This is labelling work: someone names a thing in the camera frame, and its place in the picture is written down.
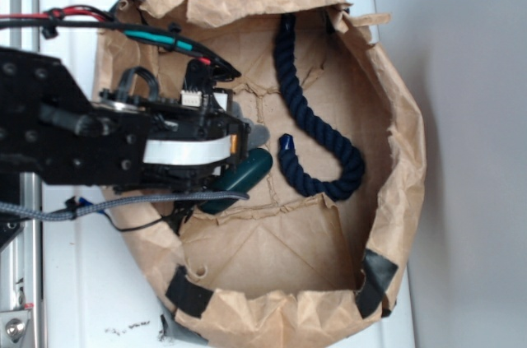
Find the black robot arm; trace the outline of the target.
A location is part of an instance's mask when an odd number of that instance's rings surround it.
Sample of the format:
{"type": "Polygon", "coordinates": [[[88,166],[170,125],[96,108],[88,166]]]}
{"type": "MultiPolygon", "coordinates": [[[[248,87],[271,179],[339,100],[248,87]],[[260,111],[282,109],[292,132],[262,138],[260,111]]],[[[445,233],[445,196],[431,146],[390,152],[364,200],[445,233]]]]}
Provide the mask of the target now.
{"type": "Polygon", "coordinates": [[[210,63],[189,61],[180,96],[146,68],[87,99],[57,58],[1,50],[1,170],[50,185],[198,191],[249,154],[250,126],[217,100],[210,63]]]}

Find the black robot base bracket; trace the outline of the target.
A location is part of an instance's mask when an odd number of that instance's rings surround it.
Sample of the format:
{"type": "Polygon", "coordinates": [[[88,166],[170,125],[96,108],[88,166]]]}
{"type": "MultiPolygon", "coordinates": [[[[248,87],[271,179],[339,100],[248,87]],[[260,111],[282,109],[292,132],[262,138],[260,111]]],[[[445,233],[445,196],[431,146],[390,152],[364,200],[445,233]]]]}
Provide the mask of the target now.
{"type": "Polygon", "coordinates": [[[22,231],[23,219],[12,210],[12,204],[1,202],[1,250],[22,231]]]}

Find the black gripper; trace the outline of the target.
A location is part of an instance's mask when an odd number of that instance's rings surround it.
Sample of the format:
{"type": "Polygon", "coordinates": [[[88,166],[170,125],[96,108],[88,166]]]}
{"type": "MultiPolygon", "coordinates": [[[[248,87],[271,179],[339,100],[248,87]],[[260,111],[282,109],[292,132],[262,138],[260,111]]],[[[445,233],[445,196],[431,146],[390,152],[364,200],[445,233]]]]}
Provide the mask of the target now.
{"type": "Polygon", "coordinates": [[[214,176],[247,158],[250,126],[217,100],[216,71],[207,58],[190,60],[177,99],[161,97],[157,79],[140,66],[127,69],[115,90],[100,92],[102,104],[145,113],[151,122],[139,159],[139,179],[116,184],[117,193],[200,191],[214,176]]]}

